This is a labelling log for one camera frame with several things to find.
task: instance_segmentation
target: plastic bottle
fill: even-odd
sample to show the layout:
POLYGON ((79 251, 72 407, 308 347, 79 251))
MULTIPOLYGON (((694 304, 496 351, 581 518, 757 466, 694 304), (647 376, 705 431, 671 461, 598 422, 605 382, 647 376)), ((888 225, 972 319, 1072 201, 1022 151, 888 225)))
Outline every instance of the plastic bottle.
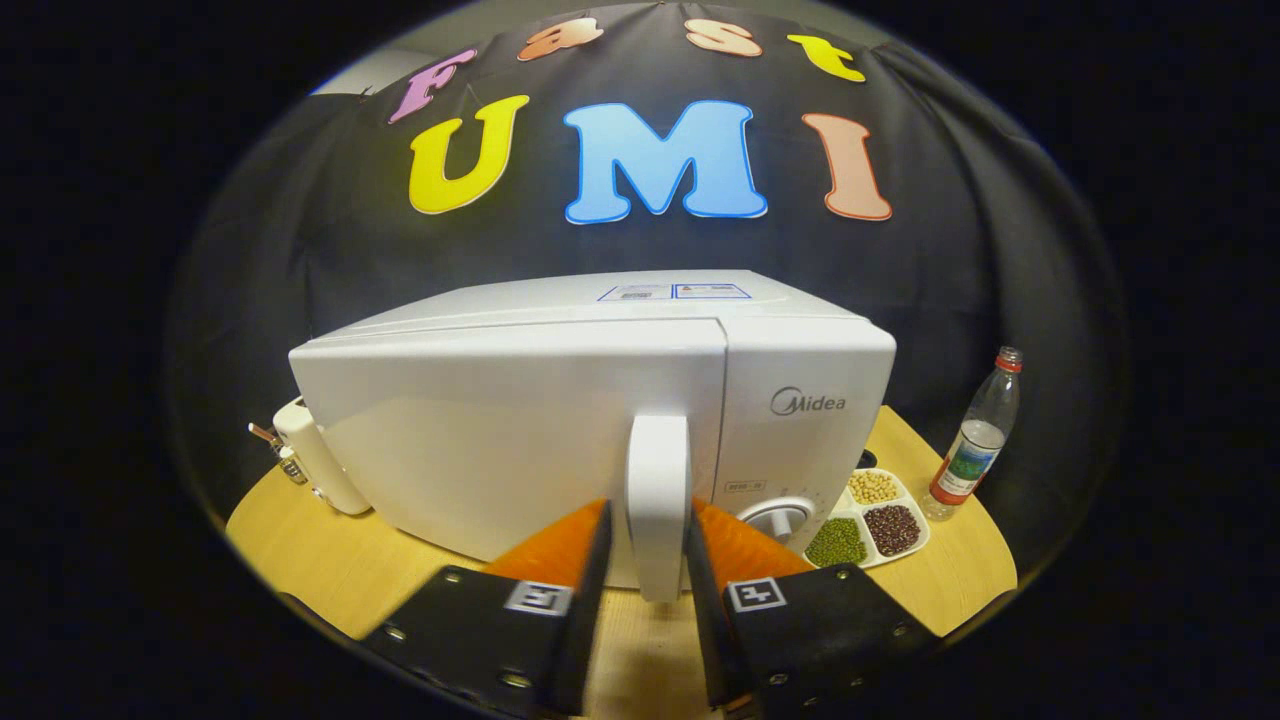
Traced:
POLYGON ((951 450, 920 498, 920 510, 929 520, 951 518, 1005 447, 1018 418, 1018 374, 1021 372, 1023 354, 1009 346, 1001 347, 996 369, 974 393, 951 450))

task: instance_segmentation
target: bottle label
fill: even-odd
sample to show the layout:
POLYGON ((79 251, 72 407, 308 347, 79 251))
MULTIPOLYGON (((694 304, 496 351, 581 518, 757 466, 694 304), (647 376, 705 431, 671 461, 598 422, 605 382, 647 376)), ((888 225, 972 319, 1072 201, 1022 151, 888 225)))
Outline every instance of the bottle label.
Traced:
POLYGON ((943 505, 960 505, 987 475, 1000 448, 982 447, 956 433, 942 468, 929 484, 929 493, 943 505))

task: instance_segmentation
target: blue letter m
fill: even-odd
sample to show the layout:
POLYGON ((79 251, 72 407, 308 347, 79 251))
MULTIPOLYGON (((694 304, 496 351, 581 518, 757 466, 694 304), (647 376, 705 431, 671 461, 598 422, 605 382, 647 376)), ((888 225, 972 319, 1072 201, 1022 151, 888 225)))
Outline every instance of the blue letter m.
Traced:
POLYGON ((751 109, 700 100, 685 108, 666 138, 658 137, 628 105, 588 105, 564 115, 577 128, 581 169, 577 200, 564 209, 575 224, 611 223, 631 211, 618 195, 613 167, 631 182, 649 211, 671 206, 685 169, 694 165, 694 190, 685 210, 703 218, 758 218, 769 209, 751 183, 746 159, 746 120, 751 109))

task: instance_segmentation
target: beans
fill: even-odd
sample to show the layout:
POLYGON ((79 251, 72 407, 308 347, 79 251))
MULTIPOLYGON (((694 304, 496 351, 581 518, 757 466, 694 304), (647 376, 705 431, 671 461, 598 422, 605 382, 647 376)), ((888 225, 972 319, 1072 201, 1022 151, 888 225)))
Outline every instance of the beans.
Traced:
POLYGON ((818 534, 813 536, 804 553, 819 568, 841 562, 863 562, 867 560, 867 546, 863 544, 861 534, 858 532, 858 520, 851 518, 827 520, 818 529, 818 534))
POLYGON ((897 486, 888 475, 870 470, 854 470, 849 478, 849 491, 859 505, 884 502, 899 496, 897 486))
POLYGON ((867 520, 876 550, 886 557, 908 550, 920 539, 920 527, 915 524, 911 511, 901 505, 873 507, 863 514, 863 519, 867 520))

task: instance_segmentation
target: wooden table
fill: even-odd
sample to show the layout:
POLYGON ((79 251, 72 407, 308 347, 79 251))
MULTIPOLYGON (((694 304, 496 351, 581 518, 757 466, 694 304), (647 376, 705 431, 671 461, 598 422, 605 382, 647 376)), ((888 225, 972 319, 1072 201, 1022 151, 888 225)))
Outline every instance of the wooden table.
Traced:
MULTIPOLYGON (((896 413, 881 407, 867 448, 919 497, 942 459, 896 413)), ((1018 587, 1012 555, 977 497, 918 552, 867 575, 924 626, 945 635, 1018 587)), ((443 565, 484 564, 397 530, 370 511, 343 515, 271 469, 232 512, 227 534, 276 591, 306 602, 362 638, 443 565)), ((707 707, 701 650, 690 593, 646 603, 605 588, 586 684, 591 717, 718 717, 707 707)))

